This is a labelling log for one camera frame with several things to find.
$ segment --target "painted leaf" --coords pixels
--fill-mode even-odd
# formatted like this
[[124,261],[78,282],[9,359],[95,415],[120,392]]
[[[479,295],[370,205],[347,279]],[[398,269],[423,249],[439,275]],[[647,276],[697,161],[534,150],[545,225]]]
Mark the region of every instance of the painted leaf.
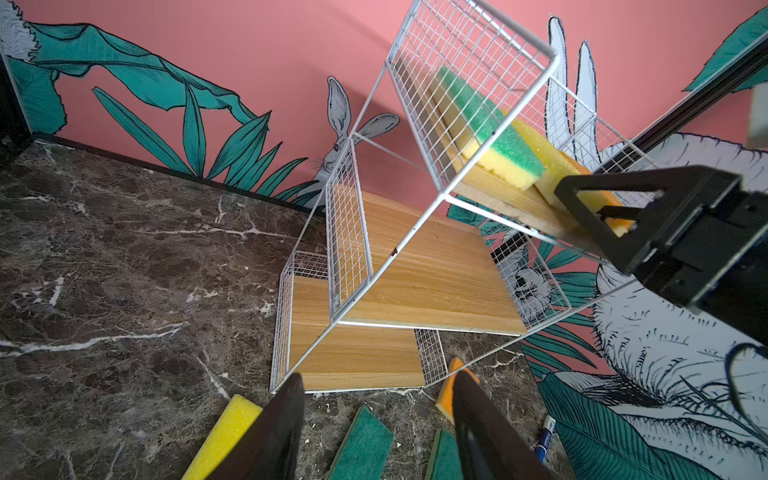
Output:
[[259,195],[265,195],[269,197],[272,195],[272,192],[275,191],[276,188],[283,182],[283,180],[286,179],[288,174],[290,174],[294,168],[298,167],[300,164],[302,164],[307,157],[304,158],[297,158],[294,161],[290,161],[287,164],[280,167],[278,171],[271,174],[263,184],[261,184],[261,187],[259,187],[259,190],[256,190],[256,193]]
[[597,352],[597,350],[589,342],[586,342],[580,336],[576,335],[569,329],[558,325],[557,323],[554,325],[548,326],[547,328],[544,329],[544,331],[546,333],[549,333],[550,335],[559,336],[562,339],[570,340],[576,345],[579,345],[590,352],[593,352],[593,353]]
[[538,246],[538,254],[541,255],[541,258],[543,258],[544,261],[547,261],[547,257],[549,257],[549,254],[552,252],[552,248],[554,248],[554,245],[549,242],[541,242]]
[[54,89],[58,72],[6,57],[33,133],[53,135],[67,123],[64,104]]
[[283,190],[282,192],[278,193],[274,196],[276,200],[282,200],[284,202],[287,202],[293,195],[298,194],[301,190],[304,190],[307,187],[311,187],[314,184],[319,183],[320,180],[310,180],[308,182],[304,182],[298,185],[294,185],[291,188],[287,188]]
[[531,373],[538,378],[544,378],[544,375],[552,373],[550,369],[545,366],[541,366],[538,363],[528,362],[528,367],[531,369]]
[[266,140],[266,124],[269,119],[270,113],[268,112],[235,130],[224,142],[224,146],[216,156],[214,165],[208,172],[207,179],[215,178],[231,165],[230,171],[227,172],[227,179],[232,180],[230,175],[233,176],[237,171],[242,170],[251,156],[260,157],[264,140]]
[[594,366],[592,361],[589,360],[586,356],[584,356],[583,353],[579,352],[578,350],[568,345],[567,343],[561,342],[560,340],[551,339],[546,336],[538,335],[538,334],[526,337],[526,340],[528,341],[528,343],[532,344],[533,346],[537,346],[538,348],[545,350],[547,352],[559,353],[561,355],[571,357],[572,359],[579,360],[580,362],[584,362],[589,366]]
[[[690,85],[685,87],[685,91],[692,91],[709,79],[712,74],[718,71],[723,65],[736,57],[741,51],[753,41],[757,40],[763,33],[768,31],[768,7],[763,8],[755,15],[748,18],[744,23],[736,27],[722,45],[715,50],[712,57],[704,65],[701,73],[696,76]],[[763,67],[751,78],[734,88],[733,91],[752,88],[757,84],[768,81],[768,67]]]
[[314,197],[317,197],[317,195],[320,193],[320,190],[315,190],[311,192],[306,192],[305,194],[299,195],[296,197],[296,199],[293,201],[295,205],[299,205],[300,207],[303,207],[306,205],[306,202],[312,200]]
[[184,152],[198,177],[205,168],[205,130],[200,116],[200,105],[190,85],[187,85],[187,106],[184,109]]
[[674,480],[720,480],[720,477],[703,466],[669,450],[650,447],[657,457],[667,464]]
[[528,246],[523,247],[523,254],[520,256],[520,261],[518,262],[518,266],[527,266],[528,265]]
[[563,323],[570,323],[571,325],[594,326],[593,318],[581,315],[580,313],[574,313],[560,321]]
[[[558,422],[560,438],[578,478],[712,480],[703,476],[699,465],[679,455],[658,455],[658,449],[645,443],[618,414],[574,391],[556,375],[547,375],[538,387],[547,410]],[[694,471],[701,475],[692,476]]]
[[237,184],[237,187],[242,188],[243,190],[250,190],[251,188],[254,188],[256,184],[259,183],[259,180],[261,180],[261,176],[264,175],[266,169],[269,168],[272,164],[272,160],[275,159],[275,155],[277,154],[277,151],[280,149],[280,145],[282,144],[283,142],[280,142],[275,145],[272,150],[266,152],[264,156],[259,159],[259,161],[253,164],[243,175],[243,179],[240,180],[240,182]]
[[547,260],[547,266],[551,270],[563,265],[568,265],[569,263],[572,263],[579,258],[581,258],[581,255],[578,253],[571,252],[570,250],[563,250],[551,259]]
[[99,87],[94,88],[96,98],[104,105],[109,115],[111,115],[121,127],[125,129],[139,144],[146,148],[151,154],[165,164],[171,170],[179,171],[184,174],[191,174],[187,165],[176,155],[173,148],[165,140],[160,138],[149,125],[145,124],[123,106],[119,101],[112,98],[107,92]]
[[597,282],[597,275],[592,272],[563,272],[553,273],[552,276],[560,283],[576,286],[592,286]]
[[241,123],[254,115],[233,91],[153,55],[138,45],[89,24],[29,24],[40,44],[34,63],[73,77],[82,77],[91,67],[103,66],[137,98],[169,110],[187,103],[185,85],[194,87],[201,108],[228,109]]
[[560,370],[561,372],[570,372],[571,367],[565,365],[560,360],[554,358],[552,355],[546,352],[542,352],[539,349],[534,348],[530,345],[522,344],[521,348],[523,349],[523,353],[527,356],[530,356],[532,359],[536,360],[537,362],[544,363],[547,366],[552,367],[555,370]]

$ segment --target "green scouring pad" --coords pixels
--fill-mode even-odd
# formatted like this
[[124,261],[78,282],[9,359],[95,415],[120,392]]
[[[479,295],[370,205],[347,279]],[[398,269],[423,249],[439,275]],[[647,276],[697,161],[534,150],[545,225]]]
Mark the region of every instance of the green scouring pad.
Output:
[[432,443],[424,480],[462,480],[462,463],[458,458],[456,437],[446,429],[439,429]]
[[[506,117],[493,101],[446,66],[437,71],[429,90],[454,144],[466,160],[493,135]],[[513,127],[502,132],[478,165],[521,190],[529,188],[545,171],[544,165]]]
[[379,480],[393,439],[367,407],[360,407],[333,459],[328,480]]

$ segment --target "dark marble floor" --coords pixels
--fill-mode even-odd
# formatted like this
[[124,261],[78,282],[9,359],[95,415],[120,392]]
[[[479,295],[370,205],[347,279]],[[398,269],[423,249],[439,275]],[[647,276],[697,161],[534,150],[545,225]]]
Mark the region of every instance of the dark marble floor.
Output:
[[[226,397],[269,400],[279,272],[305,218],[50,144],[0,171],[0,478],[181,477]],[[487,341],[443,336],[464,359]],[[545,409],[520,352],[474,371],[534,443]],[[364,405],[395,434],[383,478],[421,478],[449,427],[434,395],[307,396],[297,478],[326,472]],[[574,477],[557,439],[548,463]]]

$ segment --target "white wire shelf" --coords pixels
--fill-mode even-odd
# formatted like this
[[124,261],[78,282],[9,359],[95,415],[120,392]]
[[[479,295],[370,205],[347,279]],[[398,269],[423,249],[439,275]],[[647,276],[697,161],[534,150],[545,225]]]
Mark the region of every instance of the white wire shelf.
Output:
[[[272,369],[270,375],[270,391],[276,392],[278,385],[287,377],[290,370],[291,319],[293,311],[293,279],[295,276],[305,276],[320,280],[328,279],[328,258],[317,253],[296,251],[286,263],[280,274],[280,289],[277,297],[277,313],[275,320],[275,340],[272,353]],[[445,355],[436,330],[414,329],[416,347],[419,351],[424,385],[431,385],[447,374]],[[307,393],[340,392],[355,390],[343,389],[310,389]]]
[[[424,0],[414,3],[385,65],[439,193],[456,192],[509,217],[493,220],[599,256],[599,247],[575,219],[550,207],[533,187],[515,190],[492,174],[481,175],[480,167],[462,171],[495,140],[494,135],[476,132],[500,134],[513,120],[535,129],[556,150],[595,173],[654,167],[592,106],[551,78],[559,61],[549,45],[483,2]],[[442,78],[439,71],[446,69],[457,78],[442,93],[433,91]],[[458,93],[453,87],[457,82]],[[472,102],[498,110],[473,110],[468,108]],[[467,141],[468,136],[474,141]],[[619,193],[617,198],[626,206],[639,207],[651,195]],[[461,199],[446,200],[468,208]]]
[[[536,223],[540,220],[536,215],[507,201],[498,192],[477,198],[466,194],[467,198],[480,205],[453,196],[456,193],[465,194],[464,192],[472,191],[462,190],[462,186],[482,191],[472,184],[469,174],[516,119],[546,137],[554,148],[589,167],[596,174],[608,170],[626,171],[655,167],[643,152],[598,118],[594,105],[580,100],[557,78],[552,77],[560,61],[560,55],[550,45],[482,0],[413,2],[379,78],[351,129],[350,141],[342,147],[339,161],[321,193],[325,195],[326,200],[326,240],[329,255],[325,257],[297,251],[301,241],[299,239],[281,275],[270,383],[273,392],[323,341],[331,329],[340,323],[346,326],[343,321],[345,316],[392,262],[396,261],[396,257],[444,201],[519,232],[509,235],[508,241],[491,254],[496,261],[499,275],[523,319],[526,332],[508,337],[508,341],[468,361],[465,367],[601,301],[603,297],[598,297],[574,308],[531,242],[531,238],[538,238],[574,250],[592,260],[604,262],[594,254],[589,254],[589,250],[595,251],[592,248],[594,245],[585,247],[573,238],[548,234],[551,232]],[[462,105],[469,104],[470,101],[466,98],[457,101],[458,94],[454,92],[444,93],[442,98],[434,99],[430,86],[441,68],[449,69],[466,83],[470,101],[477,98],[480,104],[485,104],[485,99],[488,99],[495,106],[491,109],[477,108],[473,112],[465,112]],[[383,264],[377,264],[374,269],[353,138],[362,139],[357,133],[357,127],[386,71],[394,83],[408,124],[437,191],[432,204],[394,247]],[[458,115],[448,118],[445,113],[451,108],[457,111]],[[456,124],[460,118],[463,118],[464,123]],[[456,138],[462,138],[464,133],[469,133],[469,125],[472,126],[470,136],[474,137],[473,142],[455,141]],[[374,141],[365,140],[366,143],[394,154]],[[651,194],[616,195],[627,206],[641,207],[651,199]],[[553,211],[543,197],[538,202],[544,202],[544,207]],[[316,206],[307,220],[305,231],[315,209]],[[563,223],[564,220],[558,219],[557,222]],[[549,228],[557,222],[553,220],[543,224]],[[293,365],[290,365],[293,301],[291,279],[294,276],[328,279],[330,321],[326,330]],[[632,283],[630,281],[619,286],[604,297]],[[438,332],[436,329],[416,329],[415,335],[425,384],[429,386],[442,381],[449,373]]]

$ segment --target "yellow foam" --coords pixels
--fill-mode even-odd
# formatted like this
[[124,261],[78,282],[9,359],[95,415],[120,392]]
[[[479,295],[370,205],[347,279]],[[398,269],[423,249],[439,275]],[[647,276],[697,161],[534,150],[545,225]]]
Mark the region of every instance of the yellow foam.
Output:
[[[454,358],[451,360],[451,365],[449,365],[449,369],[451,372],[454,372],[458,370],[461,366],[464,365],[464,362],[461,361],[459,358]],[[475,375],[474,373],[470,372],[469,369],[464,369],[465,372],[467,372],[472,378],[477,382],[480,383],[480,379]],[[455,425],[454,419],[453,419],[453,383],[456,381],[456,375],[450,376],[442,383],[442,387],[440,388],[440,394],[437,395],[437,400],[435,401],[435,407],[437,410],[440,411],[445,417],[453,424]]]
[[181,480],[204,480],[232,451],[262,408],[235,395],[197,451]]
[[[531,150],[533,150],[533,153],[543,163],[544,168],[546,169],[544,174],[541,175],[541,178],[534,184],[536,189],[548,204],[563,211],[568,211],[557,195],[554,194],[554,189],[563,177],[567,177],[568,175],[592,175],[592,172],[573,158],[556,150],[544,135],[540,134],[535,128],[526,124],[523,120],[519,118],[514,119],[512,121],[512,127],[518,131],[523,140],[525,140],[525,143],[528,144]],[[593,214],[600,211],[600,209],[606,205],[621,205],[619,199],[609,191],[585,191],[579,193],[578,197]],[[629,231],[629,227],[632,223],[631,220],[616,218],[609,218],[606,220],[606,224],[619,237]]]
[[[480,149],[482,144],[475,137],[464,115],[459,112],[452,102],[452,97],[446,93],[437,77],[432,80],[429,90],[432,94],[432,100],[438,104],[437,108],[440,110],[442,120],[446,125],[450,125],[448,131],[453,139],[453,144],[462,152],[458,159],[463,165],[469,158],[472,158],[472,155]],[[480,158],[478,165],[520,190],[529,188],[538,179],[536,175],[520,168],[509,158],[498,153],[493,145]]]

